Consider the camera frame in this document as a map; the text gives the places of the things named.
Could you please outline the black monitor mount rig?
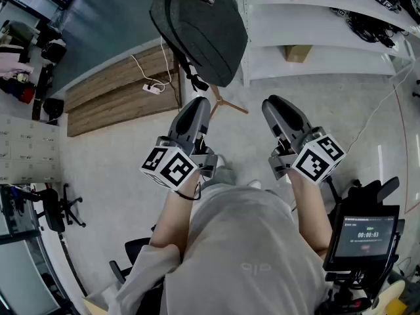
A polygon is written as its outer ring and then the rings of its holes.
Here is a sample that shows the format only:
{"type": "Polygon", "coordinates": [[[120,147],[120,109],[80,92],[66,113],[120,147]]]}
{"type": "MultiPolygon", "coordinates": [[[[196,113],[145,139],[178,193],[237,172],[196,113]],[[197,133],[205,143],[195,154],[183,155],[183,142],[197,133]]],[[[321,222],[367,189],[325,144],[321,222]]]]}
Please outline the black monitor mount rig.
{"type": "Polygon", "coordinates": [[[406,287],[402,279],[386,288],[386,275],[370,283],[362,272],[328,272],[325,280],[331,289],[315,315],[402,315],[406,309],[399,301],[406,287]]]}

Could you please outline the black wrist band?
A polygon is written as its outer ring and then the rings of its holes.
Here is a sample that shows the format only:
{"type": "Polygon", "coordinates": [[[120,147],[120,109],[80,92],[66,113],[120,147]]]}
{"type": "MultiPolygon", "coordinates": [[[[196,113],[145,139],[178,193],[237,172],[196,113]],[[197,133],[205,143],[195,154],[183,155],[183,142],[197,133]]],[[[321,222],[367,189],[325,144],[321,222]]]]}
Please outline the black wrist band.
{"type": "Polygon", "coordinates": [[[184,200],[198,201],[201,199],[201,183],[200,182],[197,183],[193,196],[187,196],[179,192],[178,190],[175,190],[174,193],[176,193],[179,197],[181,197],[184,200]]]}

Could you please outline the person's right forearm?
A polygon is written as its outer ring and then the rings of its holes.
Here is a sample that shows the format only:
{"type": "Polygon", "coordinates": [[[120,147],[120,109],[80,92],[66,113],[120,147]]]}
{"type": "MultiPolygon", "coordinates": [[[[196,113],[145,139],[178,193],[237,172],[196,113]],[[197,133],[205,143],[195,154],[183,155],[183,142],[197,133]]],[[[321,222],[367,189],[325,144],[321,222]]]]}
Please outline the person's right forearm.
{"type": "Polygon", "coordinates": [[[332,227],[320,188],[294,169],[289,170],[287,175],[295,196],[299,232],[314,252],[325,259],[332,237],[332,227]]]}

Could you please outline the light wooden desk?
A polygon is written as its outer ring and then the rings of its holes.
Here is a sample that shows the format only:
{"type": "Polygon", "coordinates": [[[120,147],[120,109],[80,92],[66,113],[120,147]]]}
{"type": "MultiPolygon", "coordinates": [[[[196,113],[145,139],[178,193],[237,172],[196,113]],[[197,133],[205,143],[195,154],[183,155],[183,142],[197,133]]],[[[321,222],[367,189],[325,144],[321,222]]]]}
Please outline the light wooden desk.
{"type": "Polygon", "coordinates": [[[109,315],[108,307],[90,298],[83,298],[83,304],[89,315],[109,315]]]}

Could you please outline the wooden plank pallet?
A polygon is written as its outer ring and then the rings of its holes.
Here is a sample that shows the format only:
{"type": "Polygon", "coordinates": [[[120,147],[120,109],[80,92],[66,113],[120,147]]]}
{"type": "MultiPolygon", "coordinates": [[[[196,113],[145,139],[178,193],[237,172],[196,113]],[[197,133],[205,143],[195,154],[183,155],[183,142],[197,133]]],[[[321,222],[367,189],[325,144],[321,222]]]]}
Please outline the wooden plank pallet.
{"type": "Polygon", "coordinates": [[[167,45],[128,56],[66,91],[67,136],[146,117],[181,106],[179,65],[167,45]],[[161,89],[152,94],[143,85],[161,89]]]}

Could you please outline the person's grey shirt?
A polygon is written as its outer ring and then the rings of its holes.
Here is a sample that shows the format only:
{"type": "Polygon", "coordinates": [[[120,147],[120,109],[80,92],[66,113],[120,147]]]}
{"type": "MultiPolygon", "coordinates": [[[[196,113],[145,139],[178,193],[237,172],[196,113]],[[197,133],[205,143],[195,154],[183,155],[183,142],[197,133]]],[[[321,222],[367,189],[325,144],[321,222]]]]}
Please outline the person's grey shirt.
{"type": "Polygon", "coordinates": [[[145,245],[108,315],[314,315],[322,259],[277,195],[217,184],[194,206],[188,245],[145,245]]]}

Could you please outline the black round bag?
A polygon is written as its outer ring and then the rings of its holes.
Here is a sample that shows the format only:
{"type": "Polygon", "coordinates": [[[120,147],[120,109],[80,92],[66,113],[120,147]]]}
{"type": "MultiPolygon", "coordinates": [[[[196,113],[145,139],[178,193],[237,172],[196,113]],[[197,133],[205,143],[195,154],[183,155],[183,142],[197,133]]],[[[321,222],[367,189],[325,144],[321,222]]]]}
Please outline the black round bag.
{"type": "Polygon", "coordinates": [[[43,110],[50,120],[59,118],[64,111],[64,101],[57,98],[48,98],[43,103],[43,110]]]}

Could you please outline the black swivel office chair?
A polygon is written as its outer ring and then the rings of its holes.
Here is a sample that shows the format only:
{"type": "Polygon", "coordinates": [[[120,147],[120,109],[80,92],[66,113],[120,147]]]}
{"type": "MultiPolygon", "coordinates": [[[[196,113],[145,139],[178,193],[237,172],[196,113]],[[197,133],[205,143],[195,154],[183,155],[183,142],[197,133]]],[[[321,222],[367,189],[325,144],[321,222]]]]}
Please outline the black swivel office chair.
{"type": "Polygon", "coordinates": [[[67,188],[69,186],[68,183],[63,185],[62,198],[58,197],[58,192],[53,188],[33,192],[36,197],[35,201],[42,201],[43,204],[43,211],[37,214],[37,218],[45,217],[48,227],[57,233],[65,231],[65,223],[69,226],[75,222],[82,228],[86,227],[86,224],[81,222],[71,210],[76,203],[82,203],[83,198],[78,197],[69,201],[67,197],[67,188]]]}

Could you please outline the black framed monitor screen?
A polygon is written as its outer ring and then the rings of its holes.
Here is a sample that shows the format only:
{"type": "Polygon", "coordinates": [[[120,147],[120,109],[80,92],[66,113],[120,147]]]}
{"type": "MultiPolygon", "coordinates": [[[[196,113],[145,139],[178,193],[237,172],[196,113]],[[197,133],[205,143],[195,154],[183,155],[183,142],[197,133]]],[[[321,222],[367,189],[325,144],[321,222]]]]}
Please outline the black framed monitor screen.
{"type": "Polygon", "coordinates": [[[391,257],[399,211],[398,205],[339,204],[324,270],[383,268],[391,257]]]}

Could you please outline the white locker cabinet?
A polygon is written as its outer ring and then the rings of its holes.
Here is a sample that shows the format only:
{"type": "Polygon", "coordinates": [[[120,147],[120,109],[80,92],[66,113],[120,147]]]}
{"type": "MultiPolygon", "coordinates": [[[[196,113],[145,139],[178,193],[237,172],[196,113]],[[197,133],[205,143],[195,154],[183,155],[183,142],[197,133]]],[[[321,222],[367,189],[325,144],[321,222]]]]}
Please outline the white locker cabinet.
{"type": "Polygon", "coordinates": [[[60,128],[0,114],[0,184],[61,181],[60,128]]]}

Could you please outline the small cardboard box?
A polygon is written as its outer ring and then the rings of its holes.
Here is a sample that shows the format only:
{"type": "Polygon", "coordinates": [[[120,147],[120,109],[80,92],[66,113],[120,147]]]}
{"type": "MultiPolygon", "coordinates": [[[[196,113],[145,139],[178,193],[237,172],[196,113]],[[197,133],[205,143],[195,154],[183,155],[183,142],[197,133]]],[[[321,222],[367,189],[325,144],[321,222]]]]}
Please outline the small cardboard box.
{"type": "Polygon", "coordinates": [[[287,62],[303,63],[312,45],[285,45],[284,53],[287,62]]]}

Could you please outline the pile of clothes and bags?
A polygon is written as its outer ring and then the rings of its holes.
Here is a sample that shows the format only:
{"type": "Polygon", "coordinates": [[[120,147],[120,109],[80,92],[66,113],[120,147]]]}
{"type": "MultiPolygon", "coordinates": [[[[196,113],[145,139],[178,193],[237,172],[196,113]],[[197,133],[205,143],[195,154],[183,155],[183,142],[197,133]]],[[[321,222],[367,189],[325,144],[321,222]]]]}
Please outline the pile of clothes and bags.
{"type": "Polygon", "coordinates": [[[0,26],[0,89],[29,104],[52,86],[54,67],[66,54],[62,34],[6,20],[0,26]]]}

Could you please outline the person's left forearm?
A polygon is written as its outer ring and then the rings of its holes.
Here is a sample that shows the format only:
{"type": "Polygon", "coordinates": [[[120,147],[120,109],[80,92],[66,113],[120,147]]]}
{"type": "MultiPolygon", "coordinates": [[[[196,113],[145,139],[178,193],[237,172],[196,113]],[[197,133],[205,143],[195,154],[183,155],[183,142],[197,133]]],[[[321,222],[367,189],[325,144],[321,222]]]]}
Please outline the person's left forearm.
{"type": "MultiPolygon", "coordinates": [[[[200,172],[197,170],[191,174],[178,191],[187,196],[193,196],[199,181],[200,172]]],[[[170,191],[149,244],[157,248],[174,245],[178,248],[180,257],[183,258],[188,243],[192,205],[192,201],[182,199],[176,193],[170,191]]]]}

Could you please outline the white metal shelving unit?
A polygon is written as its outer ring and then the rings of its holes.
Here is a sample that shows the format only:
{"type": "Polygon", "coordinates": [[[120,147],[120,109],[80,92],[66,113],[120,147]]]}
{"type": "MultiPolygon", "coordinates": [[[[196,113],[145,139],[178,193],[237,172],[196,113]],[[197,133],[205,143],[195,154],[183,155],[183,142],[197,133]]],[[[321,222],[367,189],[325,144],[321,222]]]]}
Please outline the white metal shelving unit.
{"type": "Polygon", "coordinates": [[[271,77],[312,74],[393,76],[415,62],[410,36],[420,25],[405,11],[375,0],[236,0],[248,34],[241,61],[243,84],[271,77]],[[392,46],[367,43],[353,33],[340,11],[356,12],[400,29],[392,46]],[[312,45],[303,63],[285,60],[285,45],[312,45]]]}

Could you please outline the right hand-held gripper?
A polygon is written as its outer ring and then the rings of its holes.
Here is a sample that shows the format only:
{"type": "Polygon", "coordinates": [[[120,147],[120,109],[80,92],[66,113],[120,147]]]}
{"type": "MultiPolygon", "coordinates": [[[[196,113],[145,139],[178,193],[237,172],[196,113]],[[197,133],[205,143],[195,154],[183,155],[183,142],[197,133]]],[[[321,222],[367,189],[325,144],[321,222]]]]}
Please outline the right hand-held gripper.
{"type": "Polygon", "coordinates": [[[270,95],[262,112],[272,134],[291,141],[281,142],[268,162],[276,179],[293,169],[313,184],[324,181],[345,158],[346,152],[322,127],[313,127],[290,101],[270,95]]]}

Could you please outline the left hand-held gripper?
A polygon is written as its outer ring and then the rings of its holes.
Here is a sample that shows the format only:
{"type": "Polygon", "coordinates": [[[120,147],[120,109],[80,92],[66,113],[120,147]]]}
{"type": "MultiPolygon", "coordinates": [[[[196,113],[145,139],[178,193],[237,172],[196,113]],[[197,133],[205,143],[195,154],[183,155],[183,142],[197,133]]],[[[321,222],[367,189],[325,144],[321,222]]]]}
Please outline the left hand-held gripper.
{"type": "Polygon", "coordinates": [[[191,100],[174,118],[169,133],[159,136],[140,170],[156,184],[178,190],[195,171],[212,178],[218,156],[205,144],[210,103],[205,97],[191,100]]]}

